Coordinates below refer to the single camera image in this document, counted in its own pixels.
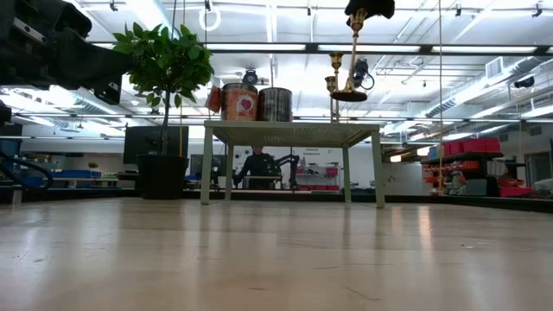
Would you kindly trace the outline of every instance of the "metal canister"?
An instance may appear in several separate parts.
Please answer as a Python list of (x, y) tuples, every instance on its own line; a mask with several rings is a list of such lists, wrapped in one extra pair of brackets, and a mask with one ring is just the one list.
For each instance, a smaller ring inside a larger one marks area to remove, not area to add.
[(292, 91), (282, 87), (270, 87), (259, 91), (257, 120), (291, 122)]
[(255, 121), (257, 88), (244, 83), (223, 86), (221, 119), (226, 121)]

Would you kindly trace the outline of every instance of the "ceiling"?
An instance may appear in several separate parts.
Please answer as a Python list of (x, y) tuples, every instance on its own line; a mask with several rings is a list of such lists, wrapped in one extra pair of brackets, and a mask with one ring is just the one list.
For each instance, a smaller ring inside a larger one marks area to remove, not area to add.
[[(88, 41), (113, 42), (111, 33), (123, 32), (125, 24), (137, 22), (147, 29), (158, 23), (170, 25), (175, 13), (175, 25), (184, 23), (201, 41), (207, 42), (325, 42), (350, 43), (352, 31), (345, 24), (343, 8), (346, 0), (223, 0), (211, 2), (212, 12), (204, 15), (204, 1), (177, 0), (127, 0), (116, 1), (117, 11), (112, 11), (109, 0), (66, 0), (85, 13), (93, 23)], [(542, 14), (537, 12), (537, 4)], [(396, 15), (387, 20), (383, 17), (369, 19), (361, 30), (360, 43), (439, 45), (440, 23), (437, 0), (396, 0)], [(457, 9), (461, 14), (456, 16)], [(456, 45), (550, 45), (553, 34), (553, 1), (538, 0), (442, 0), (442, 43)], [(207, 16), (207, 26), (220, 24), (211, 31), (201, 27), (201, 18)], [(274, 57), (271, 77), (270, 57)], [(368, 92), (363, 103), (342, 104), (342, 117), (420, 117), (433, 102), (446, 98), (458, 86), (485, 74), (486, 63), (497, 56), (435, 56), (415, 55), (363, 55), (372, 75), (375, 87)], [(345, 55), (343, 64), (349, 64)], [(333, 74), (330, 58), (325, 54), (214, 54), (212, 66), (215, 77), (223, 83), (234, 81), (246, 68), (256, 69), (257, 75), (268, 81), (267, 86), (285, 87), (293, 94), (295, 116), (329, 116), (329, 97), (324, 78)], [(347, 77), (346, 66), (340, 70), (340, 81)], [(548, 71), (539, 72), (539, 83), (548, 86)], [(41, 107), (19, 105), (19, 112), (62, 113), (72, 109), (77, 114), (147, 114), (151, 109), (144, 98), (135, 96), (128, 77), (120, 106), (108, 106), (99, 100), (78, 100), (79, 92), (73, 92), (75, 107)], [(472, 117), (504, 100), (506, 86), (498, 85), (469, 98), (464, 105), (448, 111), (450, 117)], [(182, 114), (206, 115), (203, 103), (207, 90), (196, 93), (198, 104), (187, 102)], [(3, 100), (10, 105), (5, 96)], [(171, 114), (179, 114), (176, 109)], [(63, 122), (77, 123), (74, 118), (47, 117), (55, 127)], [(133, 119), (134, 124), (160, 124), (161, 120)], [(15, 120), (22, 124), (36, 124), (33, 120)], [(108, 127), (121, 129), (130, 120), (121, 118)], [(387, 124), (390, 136), (397, 134), (398, 124)], [(416, 125), (411, 125), (411, 132)]]

